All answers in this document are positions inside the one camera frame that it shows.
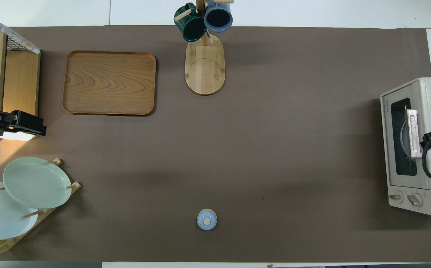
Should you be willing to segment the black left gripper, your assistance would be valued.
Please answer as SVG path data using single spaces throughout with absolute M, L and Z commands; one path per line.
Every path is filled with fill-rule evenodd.
M 44 119 L 24 111 L 15 110 L 10 113 L 0 112 L 0 136 L 3 136 L 4 133 L 17 132 L 46 136 L 47 127 L 44 126 Z

